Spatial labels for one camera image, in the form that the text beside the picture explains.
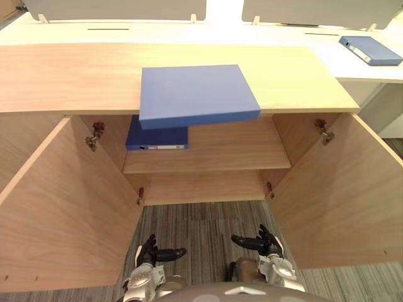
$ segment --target white desk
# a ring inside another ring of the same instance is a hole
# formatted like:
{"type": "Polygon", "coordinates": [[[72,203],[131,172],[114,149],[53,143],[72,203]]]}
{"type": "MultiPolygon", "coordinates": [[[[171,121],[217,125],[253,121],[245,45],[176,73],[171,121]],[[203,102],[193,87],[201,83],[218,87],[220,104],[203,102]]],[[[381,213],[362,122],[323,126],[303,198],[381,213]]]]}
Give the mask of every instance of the white desk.
{"type": "Polygon", "coordinates": [[[193,25],[133,21],[41,24],[26,13],[0,31],[0,45],[79,42],[307,45],[333,76],[340,80],[403,83],[403,64],[398,67],[366,65],[338,43],[341,35],[370,35],[403,56],[403,13],[392,20],[385,30],[371,32],[337,28],[253,26],[243,23],[240,18],[223,22],[210,19],[193,25]]]}

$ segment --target cabinet top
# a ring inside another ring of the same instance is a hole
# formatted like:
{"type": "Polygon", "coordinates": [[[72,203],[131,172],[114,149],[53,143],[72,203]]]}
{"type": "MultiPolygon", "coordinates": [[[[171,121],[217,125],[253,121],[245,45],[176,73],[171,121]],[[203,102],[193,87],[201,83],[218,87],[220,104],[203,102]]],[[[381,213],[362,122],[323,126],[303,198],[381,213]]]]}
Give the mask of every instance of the cabinet top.
{"type": "Polygon", "coordinates": [[[262,113],[358,105],[308,47],[70,43],[0,47],[0,113],[135,114],[143,67],[237,64],[262,113]]]}

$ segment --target floor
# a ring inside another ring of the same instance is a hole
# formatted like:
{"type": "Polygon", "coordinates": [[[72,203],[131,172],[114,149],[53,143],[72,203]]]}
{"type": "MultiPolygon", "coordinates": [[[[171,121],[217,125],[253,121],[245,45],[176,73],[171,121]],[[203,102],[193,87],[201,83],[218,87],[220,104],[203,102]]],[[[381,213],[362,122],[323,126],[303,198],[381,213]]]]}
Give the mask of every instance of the floor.
{"type": "MultiPolygon", "coordinates": [[[[122,295],[122,279],[133,268],[137,246],[151,233],[156,234],[160,248],[186,247],[188,250],[182,259],[165,264],[167,276],[181,274],[187,284],[223,281],[225,267],[229,262],[241,256],[257,257],[257,253],[232,243],[230,236],[238,234],[253,237],[257,235],[260,223],[279,236],[285,246],[286,258],[293,262],[265,201],[148,206],[134,233],[116,286],[0,294],[0,302],[114,302],[122,295]]],[[[297,276],[308,292],[334,302],[403,301],[401,263],[304,269],[297,270],[297,276]]]]}
{"type": "Polygon", "coordinates": [[[384,138],[383,140],[401,159],[403,159],[403,138],[384,138]]]}

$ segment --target robotic hand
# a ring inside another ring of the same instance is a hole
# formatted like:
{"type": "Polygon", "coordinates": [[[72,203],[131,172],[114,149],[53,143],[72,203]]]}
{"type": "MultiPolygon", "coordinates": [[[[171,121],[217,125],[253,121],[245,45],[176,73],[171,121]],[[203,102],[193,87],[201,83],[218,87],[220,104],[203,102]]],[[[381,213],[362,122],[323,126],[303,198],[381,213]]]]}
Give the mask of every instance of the robotic hand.
{"type": "Polygon", "coordinates": [[[152,234],[137,250],[136,268],[125,280],[125,295],[118,302],[152,301],[157,288],[165,283],[164,267],[156,266],[156,262],[174,261],[186,253],[184,248],[160,250],[156,242],[156,236],[152,234]]]}
{"type": "Polygon", "coordinates": [[[271,234],[264,225],[259,226],[259,235],[256,238],[233,235],[231,240],[240,247],[258,251],[258,271],[265,276],[268,284],[305,291],[304,287],[296,282],[295,270],[292,264],[284,258],[283,246],[279,239],[271,234]]]}
{"type": "Polygon", "coordinates": [[[185,248],[159,250],[156,243],[156,236],[152,234],[140,250],[140,254],[136,261],[136,267],[139,267],[144,263],[156,266],[156,262],[174,261],[186,254],[185,248]]]}
{"type": "Polygon", "coordinates": [[[269,257],[277,255],[277,257],[283,258],[283,247],[280,241],[264,225],[260,225],[259,228],[260,237],[244,238],[233,235],[231,236],[231,240],[245,249],[257,250],[260,256],[269,257]]]}

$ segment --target cabinet shelf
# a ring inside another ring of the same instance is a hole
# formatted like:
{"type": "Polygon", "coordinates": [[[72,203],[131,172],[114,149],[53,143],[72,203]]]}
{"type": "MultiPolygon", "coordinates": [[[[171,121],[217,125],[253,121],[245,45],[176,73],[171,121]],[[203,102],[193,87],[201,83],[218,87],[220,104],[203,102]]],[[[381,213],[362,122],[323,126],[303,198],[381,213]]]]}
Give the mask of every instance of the cabinet shelf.
{"type": "Polygon", "coordinates": [[[142,177],[147,206],[264,199],[263,181],[257,170],[155,173],[142,177]]]}
{"type": "Polygon", "coordinates": [[[123,172],[287,169],[290,161],[270,116],[189,127],[189,149],[128,151],[123,172]]]}

